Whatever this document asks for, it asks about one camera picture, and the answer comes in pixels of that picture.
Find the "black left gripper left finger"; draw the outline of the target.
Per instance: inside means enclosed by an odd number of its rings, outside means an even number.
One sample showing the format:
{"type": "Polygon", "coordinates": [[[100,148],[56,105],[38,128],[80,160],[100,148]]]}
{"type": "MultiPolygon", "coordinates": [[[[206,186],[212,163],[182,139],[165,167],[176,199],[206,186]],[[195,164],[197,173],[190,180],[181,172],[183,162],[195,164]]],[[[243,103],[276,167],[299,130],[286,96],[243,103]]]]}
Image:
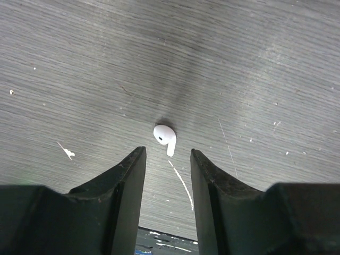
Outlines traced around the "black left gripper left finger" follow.
{"type": "Polygon", "coordinates": [[[137,147],[67,194],[1,186],[1,254],[134,254],[146,159],[137,147]]]}

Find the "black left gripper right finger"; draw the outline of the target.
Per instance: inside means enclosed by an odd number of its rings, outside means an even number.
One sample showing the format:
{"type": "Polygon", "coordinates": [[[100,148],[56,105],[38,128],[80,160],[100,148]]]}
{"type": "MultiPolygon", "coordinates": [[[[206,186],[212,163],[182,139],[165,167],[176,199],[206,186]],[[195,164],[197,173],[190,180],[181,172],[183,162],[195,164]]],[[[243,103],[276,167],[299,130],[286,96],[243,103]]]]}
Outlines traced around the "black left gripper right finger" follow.
{"type": "Polygon", "coordinates": [[[190,157],[200,254],[339,254],[339,185],[257,190],[201,151],[190,157]]]}

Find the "white earbud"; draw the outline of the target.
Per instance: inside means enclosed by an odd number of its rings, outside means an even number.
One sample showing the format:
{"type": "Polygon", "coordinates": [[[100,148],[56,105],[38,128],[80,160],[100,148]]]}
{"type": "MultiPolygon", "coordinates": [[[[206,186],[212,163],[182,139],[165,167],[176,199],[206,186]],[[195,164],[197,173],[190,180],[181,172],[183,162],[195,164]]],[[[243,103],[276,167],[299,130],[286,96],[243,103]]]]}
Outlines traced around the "white earbud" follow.
{"type": "Polygon", "coordinates": [[[153,135],[161,145],[167,145],[167,156],[173,157],[177,142],[175,131],[167,125],[156,125],[153,135]]]}

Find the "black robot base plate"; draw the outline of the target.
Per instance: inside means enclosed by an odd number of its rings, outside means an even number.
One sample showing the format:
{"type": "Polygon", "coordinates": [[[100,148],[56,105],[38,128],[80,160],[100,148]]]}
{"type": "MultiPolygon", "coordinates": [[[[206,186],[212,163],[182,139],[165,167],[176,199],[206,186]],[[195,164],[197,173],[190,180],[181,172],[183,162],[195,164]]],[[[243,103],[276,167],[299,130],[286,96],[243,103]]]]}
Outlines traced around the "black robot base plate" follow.
{"type": "Polygon", "coordinates": [[[195,240],[139,227],[134,254],[199,255],[199,249],[195,240]]]}

